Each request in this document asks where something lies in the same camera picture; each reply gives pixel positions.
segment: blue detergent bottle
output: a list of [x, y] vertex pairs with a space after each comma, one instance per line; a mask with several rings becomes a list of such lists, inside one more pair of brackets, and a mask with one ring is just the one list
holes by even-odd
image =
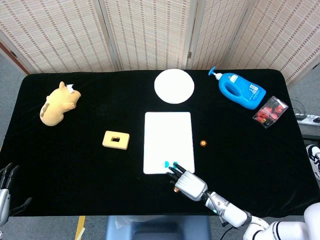
[[219, 89], [223, 95], [247, 109], [258, 107], [266, 95], [266, 90], [237, 74], [215, 73], [215, 68], [216, 66], [211, 68], [208, 75], [214, 75], [219, 80]]

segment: yellow sponge block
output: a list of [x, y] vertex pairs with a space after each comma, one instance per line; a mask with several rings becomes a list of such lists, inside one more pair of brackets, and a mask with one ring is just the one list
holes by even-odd
[[127, 150], [130, 135], [117, 131], [106, 131], [102, 145], [107, 148]]

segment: gray carpet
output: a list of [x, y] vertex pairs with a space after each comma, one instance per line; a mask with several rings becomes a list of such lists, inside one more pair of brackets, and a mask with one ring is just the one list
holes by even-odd
[[[24, 74], [0, 55], [0, 146], [7, 132], [23, 78]], [[308, 73], [303, 80], [289, 90], [289, 94], [291, 98], [301, 101], [308, 113], [320, 115], [319, 89], [320, 67]], [[314, 133], [317, 129], [301, 127], [301, 131], [309, 134], [310, 131]], [[87, 216], [82, 240], [103, 240], [107, 218], [107, 216]], [[266, 221], [272, 223], [279, 219], [267, 217]], [[303, 217], [288, 216], [281, 221], [303, 221]], [[77, 224], [77, 216], [10, 217], [9, 221], [0, 227], [0, 231], [4, 232], [3, 239], [6, 240], [72, 240], [75, 238]], [[228, 227], [221, 227], [216, 216], [210, 217], [210, 228], [213, 240], [219, 240], [228, 229]], [[233, 229], [226, 234], [224, 240], [241, 240], [245, 230], [245, 227], [239, 230]]]

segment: woven partition panel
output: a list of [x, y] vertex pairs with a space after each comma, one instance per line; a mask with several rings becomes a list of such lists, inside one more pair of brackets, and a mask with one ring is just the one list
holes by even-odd
[[104, 0], [122, 70], [182, 67], [191, 0]]
[[3, 0], [0, 30], [38, 73], [114, 71], [93, 0]]
[[247, 5], [247, 0], [205, 1], [192, 69], [209, 69], [214, 65], [219, 68], [234, 40]]
[[290, 83], [320, 54], [319, 0], [257, 0], [228, 69], [276, 69]]

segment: yellow plush toy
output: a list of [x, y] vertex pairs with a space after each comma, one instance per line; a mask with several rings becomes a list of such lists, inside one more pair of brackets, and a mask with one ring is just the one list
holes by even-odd
[[46, 97], [45, 104], [40, 111], [40, 119], [47, 126], [55, 126], [64, 119], [64, 113], [74, 109], [80, 92], [73, 90], [72, 85], [66, 87], [62, 81], [59, 88]]

